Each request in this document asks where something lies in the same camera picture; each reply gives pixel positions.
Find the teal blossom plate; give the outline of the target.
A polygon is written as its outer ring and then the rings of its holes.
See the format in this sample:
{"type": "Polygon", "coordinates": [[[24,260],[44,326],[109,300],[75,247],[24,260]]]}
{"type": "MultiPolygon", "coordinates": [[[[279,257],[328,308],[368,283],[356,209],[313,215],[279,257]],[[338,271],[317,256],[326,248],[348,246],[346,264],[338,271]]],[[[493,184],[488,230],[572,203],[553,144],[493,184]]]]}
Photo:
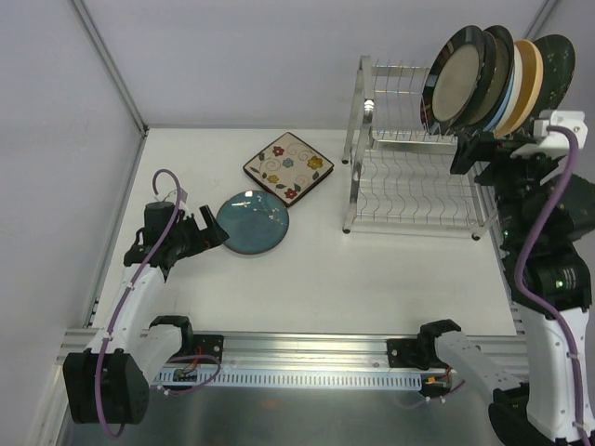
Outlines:
{"type": "Polygon", "coordinates": [[[217,222],[229,234],[224,245],[239,255],[274,249],[289,230],[289,213],[281,200],[263,190],[233,195],[218,210],[217,222]]]}

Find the blue bear plate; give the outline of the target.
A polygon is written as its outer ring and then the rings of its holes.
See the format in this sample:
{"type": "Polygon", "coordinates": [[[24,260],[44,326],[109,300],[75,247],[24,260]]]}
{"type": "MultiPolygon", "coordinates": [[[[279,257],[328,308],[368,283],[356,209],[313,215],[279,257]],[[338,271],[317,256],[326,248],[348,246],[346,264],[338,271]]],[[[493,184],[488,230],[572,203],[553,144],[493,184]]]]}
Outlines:
{"type": "Polygon", "coordinates": [[[512,90],[513,90],[513,82],[510,82],[509,86],[507,88],[506,94],[505,94],[502,102],[498,106],[498,109],[496,110],[496,114],[491,118],[491,120],[488,122],[488,124],[483,127],[484,132],[494,132],[496,130],[497,126],[503,122],[504,115],[505,115],[506,110],[509,106],[510,98],[512,96],[512,90]]]}

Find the striped rim round plate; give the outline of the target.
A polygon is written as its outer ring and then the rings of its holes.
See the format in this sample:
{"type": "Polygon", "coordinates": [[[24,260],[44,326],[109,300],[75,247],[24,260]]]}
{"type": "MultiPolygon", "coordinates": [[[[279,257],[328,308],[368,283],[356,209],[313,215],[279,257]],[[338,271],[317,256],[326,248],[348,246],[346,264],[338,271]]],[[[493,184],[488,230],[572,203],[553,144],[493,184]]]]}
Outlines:
{"type": "Polygon", "coordinates": [[[483,31],[458,30],[444,44],[425,78],[420,120],[430,135],[445,135],[469,105],[483,65],[483,31]]]}

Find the yellow bear plate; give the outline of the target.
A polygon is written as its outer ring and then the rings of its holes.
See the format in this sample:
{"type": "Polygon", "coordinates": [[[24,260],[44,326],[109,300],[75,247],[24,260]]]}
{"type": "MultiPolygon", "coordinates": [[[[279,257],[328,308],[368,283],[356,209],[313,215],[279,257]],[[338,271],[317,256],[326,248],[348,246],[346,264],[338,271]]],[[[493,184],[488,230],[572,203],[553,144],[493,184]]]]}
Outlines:
{"type": "Polygon", "coordinates": [[[508,118],[496,126],[497,138],[511,134],[529,117],[536,105],[544,79],[544,62],[536,44],[520,39],[514,42],[514,46],[522,62],[520,91],[518,97],[510,101],[514,107],[508,118]]]}

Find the grey reindeer plate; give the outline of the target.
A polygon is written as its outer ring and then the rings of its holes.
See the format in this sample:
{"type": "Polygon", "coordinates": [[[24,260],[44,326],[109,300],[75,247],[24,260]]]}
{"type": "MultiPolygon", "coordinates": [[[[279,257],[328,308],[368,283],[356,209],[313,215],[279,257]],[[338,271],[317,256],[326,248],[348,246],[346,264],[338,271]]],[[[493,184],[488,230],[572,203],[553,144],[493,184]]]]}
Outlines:
{"type": "Polygon", "coordinates": [[[487,30],[483,31],[484,52],[480,77],[469,100],[469,104],[458,118],[455,128],[476,125],[487,114],[487,97],[496,71],[496,39],[487,30]]]}

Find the square floral plate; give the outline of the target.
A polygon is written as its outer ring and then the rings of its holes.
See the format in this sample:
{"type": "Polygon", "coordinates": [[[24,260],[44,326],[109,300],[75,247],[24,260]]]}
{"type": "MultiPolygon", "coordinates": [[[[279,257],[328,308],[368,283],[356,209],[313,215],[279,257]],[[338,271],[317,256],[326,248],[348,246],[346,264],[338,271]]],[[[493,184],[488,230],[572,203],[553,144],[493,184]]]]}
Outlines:
{"type": "Polygon", "coordinates": [[[334,164],[303,139],[285,132],[243,166],[266,192],[291,207],[334,170],[334,164]]]}

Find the cream bear plate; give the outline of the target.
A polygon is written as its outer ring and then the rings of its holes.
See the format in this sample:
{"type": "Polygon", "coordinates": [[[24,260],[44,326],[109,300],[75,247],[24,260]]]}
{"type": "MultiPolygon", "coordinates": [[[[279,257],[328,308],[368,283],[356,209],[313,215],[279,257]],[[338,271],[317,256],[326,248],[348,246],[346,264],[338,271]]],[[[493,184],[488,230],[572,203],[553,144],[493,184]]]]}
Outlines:
{"type": "Polygon", "coordinates": [[[510,98],[509,106],[506,110],[504,115],[503,122],[497,126],[496,130],[493,132],[496,136],[505,126],[505,123],[510,118],[513,113],[513,110],[516,106],[516,102],[521,92],[522,87],[522,56],[520,50],[518,49],[517,43],[514,43],[514,70],[513,70],[513,78],[511,80],[513,82],[513,90],[512,96],[510,98]]]}

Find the brown rimmed cream plate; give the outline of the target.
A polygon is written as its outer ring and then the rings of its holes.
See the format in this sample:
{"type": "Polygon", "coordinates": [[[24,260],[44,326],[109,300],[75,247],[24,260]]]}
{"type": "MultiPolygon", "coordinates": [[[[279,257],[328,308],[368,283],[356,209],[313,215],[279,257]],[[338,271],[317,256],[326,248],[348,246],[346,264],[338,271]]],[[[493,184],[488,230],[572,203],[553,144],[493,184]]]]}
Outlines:
{"type": "Polygon", "coordinates": [[[485,31],[496,43],[496,66],[482,105],[470,123],[472,132],[496,128],[508,106],[514,79],[514,44],[510,31],[502,25],[492,25],[485,31]]]}

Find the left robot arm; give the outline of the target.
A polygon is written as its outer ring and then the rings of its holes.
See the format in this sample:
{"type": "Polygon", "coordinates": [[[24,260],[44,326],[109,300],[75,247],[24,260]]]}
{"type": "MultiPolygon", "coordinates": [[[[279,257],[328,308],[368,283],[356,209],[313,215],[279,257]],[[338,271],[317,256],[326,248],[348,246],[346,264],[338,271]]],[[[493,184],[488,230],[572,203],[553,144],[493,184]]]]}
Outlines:
{"type": "Polygon", "coordinates": [[[109,315],[80,352],[62,365],[76,424],[139,424],[148,410],[150,385],[171,360],[192,361],[199,349],[186,316],[151,315],[172,268],[182,259],[224,244],[229,235],[204,205],[194,215],[171,202],[144,208],[144,224],[124,255],[124,271],[109,315]]]}

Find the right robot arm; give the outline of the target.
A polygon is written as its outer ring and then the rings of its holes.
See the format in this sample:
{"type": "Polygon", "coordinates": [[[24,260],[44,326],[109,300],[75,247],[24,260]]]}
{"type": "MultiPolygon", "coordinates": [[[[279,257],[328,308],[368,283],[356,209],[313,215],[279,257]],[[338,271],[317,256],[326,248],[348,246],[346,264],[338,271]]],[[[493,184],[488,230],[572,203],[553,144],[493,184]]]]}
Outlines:
{"type": "Polygon", "coordinates": [[[485,133],[460,137],[451,172],[478,163],[476,182],[494,189],[502,260],[522,318],[529,378],[506,374],[450,320],[424,324],[408,365],[453,368],[486,401],[492,429],[506,445],[590,445],[594,411],[588,397],[585,336],[591,275],[575,242],[594,229],[594,186],[577,176],[576,135],[559,155],[521,154],[521,143],[485,133]]]}

